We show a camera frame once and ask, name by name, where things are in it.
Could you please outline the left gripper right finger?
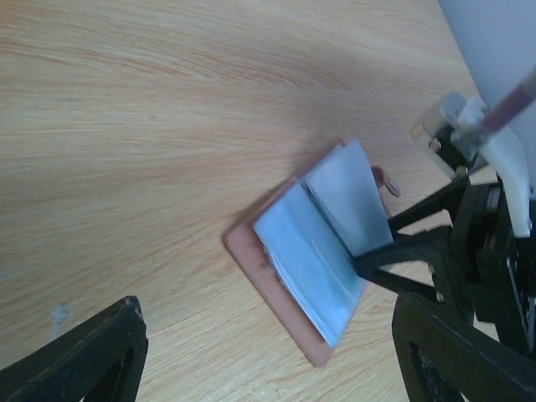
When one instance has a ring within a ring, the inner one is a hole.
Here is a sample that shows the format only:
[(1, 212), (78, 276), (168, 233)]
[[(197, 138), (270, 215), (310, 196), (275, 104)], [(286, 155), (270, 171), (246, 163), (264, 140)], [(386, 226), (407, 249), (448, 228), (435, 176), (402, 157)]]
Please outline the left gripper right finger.
[(535, 362), (423, 296), (401, 292), (392, 333), (411, 401), (534, 401)]

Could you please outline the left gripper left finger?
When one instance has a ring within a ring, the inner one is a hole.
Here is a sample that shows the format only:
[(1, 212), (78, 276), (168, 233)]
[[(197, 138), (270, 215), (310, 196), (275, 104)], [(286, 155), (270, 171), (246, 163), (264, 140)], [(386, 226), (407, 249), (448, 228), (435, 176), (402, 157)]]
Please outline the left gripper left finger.
[(1, 370), (2, 401), (134, 401), (147, 358), (140, 302), (125, 296)]

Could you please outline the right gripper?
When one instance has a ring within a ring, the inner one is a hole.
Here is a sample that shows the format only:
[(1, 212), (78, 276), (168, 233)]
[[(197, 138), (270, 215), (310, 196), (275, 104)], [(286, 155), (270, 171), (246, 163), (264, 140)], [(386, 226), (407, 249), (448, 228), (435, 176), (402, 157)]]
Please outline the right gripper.
[[(528, 290), (529, 240), (513, 234), (506, 195), (499, 183), (472, 185), (458, 178), (388, 219), (392, 235), (410, 224), (446, 210), (451, 228), (439, 226), (404, 235), (353, 259), (367, 281), (394, 293), (414, 292), (434, 301), (455, 300), (453, 267), (461, 281), (460, 317), (495, 326), (499, 341), (524, 356), (534, 354), (535, 311)], [(422, 261), (433, 268), (428, 286), (385, 270), (387, 265)]]

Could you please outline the pink leather card holder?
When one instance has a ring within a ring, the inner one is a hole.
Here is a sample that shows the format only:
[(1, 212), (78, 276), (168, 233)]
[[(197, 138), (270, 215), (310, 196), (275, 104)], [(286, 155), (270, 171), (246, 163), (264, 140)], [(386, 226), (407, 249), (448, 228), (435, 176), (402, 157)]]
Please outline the pink leather card holder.
[(359, 142), (335, 139), (224, 234), (229, 253), (315, 367), (329, 361), (366, 288), (353, 259), (393, 240), (381, 188), (399, 196)]

